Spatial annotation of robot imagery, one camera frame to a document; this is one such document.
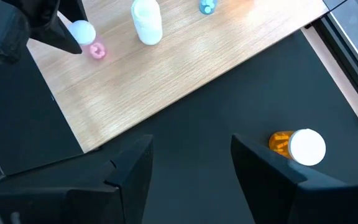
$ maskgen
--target wooden table surface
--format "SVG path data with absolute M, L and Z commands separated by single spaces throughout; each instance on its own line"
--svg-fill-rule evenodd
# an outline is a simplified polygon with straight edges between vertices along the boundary
M 198 0 L 157 1 L 163 38 L 155 46 L 138 39 L 130 0 L 83 0 L 109 50 L 103 61 L 27 44 L 84 152 L 328 11 L 323 0 L 218 0 L 206 16 Z

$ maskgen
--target white bottle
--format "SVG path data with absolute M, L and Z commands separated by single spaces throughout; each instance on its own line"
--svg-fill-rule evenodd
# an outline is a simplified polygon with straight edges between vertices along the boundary
M 135 0 L 132 18 L 139 39 L 146 45 L 155 45 L 162 38 L 160 6 L 156 0 Z

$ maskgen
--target black plastic part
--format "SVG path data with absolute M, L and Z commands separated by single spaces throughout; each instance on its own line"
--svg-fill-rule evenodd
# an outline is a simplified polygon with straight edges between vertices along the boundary
M 61 0 L 59 11 L 70 21 L 88 21 L 82 0 Z
M 31 1 L 38 1 L 43 9 L 41 14 L 44 14 L 40 18 L 39 26 L 32 27 L 31 38 L 73 54 L 82 53 L 80 45 L 57 16 L 60 0 Z
M 0 179 L 82 155 L 30 52 L 0 65 Z
M 305 29 L 309 29 L 312 25 L 311 24 L 308 24 L 305 26 Z
M 119 190 L 41 188 L 0 192 L 0 219 L 21 224 L 123 224 Z
M 101 149 L 18 175 L 10 187 L 1 182 L 1 218 L 18 213 L 22 224 L 140 224 L 152 176 L 152 136 L 114 150 L 114 156 Z
M 26 16 L 14 6 L 0 1 L 0 64 L 18 62 L 29 38 Z
M 289 160 L 244 136 L 231 154 L 256 224 L 358 223 L 358 186 Z
M 328 15 L 314 22 L 313 26 L 358 92 L 358 59 L 332 21 L 332 16 Z
M 144 136 L 131 150 L 124 151 L 112 161 L 116 170 L 106 183 L 121 190 L 126 223 L 141 223 L 152 176 L 152 136 Z
M 0 63 L 16 63 L 29 38 L 80 54 L 81 47 L 57 16 L 87 20 L 81 0 L 0 0 Z

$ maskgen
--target white cap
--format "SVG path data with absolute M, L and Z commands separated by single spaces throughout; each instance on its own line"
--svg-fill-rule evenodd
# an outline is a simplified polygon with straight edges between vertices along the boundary
M 80 45 L 92 44 L 96 38 L 96 30 L 88 21 L 75 21 L 68 26 L 68 31 Z
M 323 160 L 326 143 L 316 131 L 301 129 L 291 135 L 288 151 L 293 160 L 305 166 L 313 166 Z
M 140 0 L 134 2 L 134 15 L 138 20 L 146 21 L 160 15 L 160 6 L 155 0 Z

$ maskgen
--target white pill bottle lid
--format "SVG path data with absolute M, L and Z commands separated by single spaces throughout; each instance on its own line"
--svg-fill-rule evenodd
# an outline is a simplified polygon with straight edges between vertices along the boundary
M 305 166 L 321 162 L 326 154 L 326 143 L 319 133 L 311 129 L 295 131 L 288 142 L 293 160 Z
M 162 38 L 162 18 L 158 2 L 135 0 L 131 13 L 139 39 L 147 45 L 159 43 Z
M 96 38 L 96 30 L 88 21 L 75 21 L 68 26 L 68 31 L 80 45 L 89 45 Z

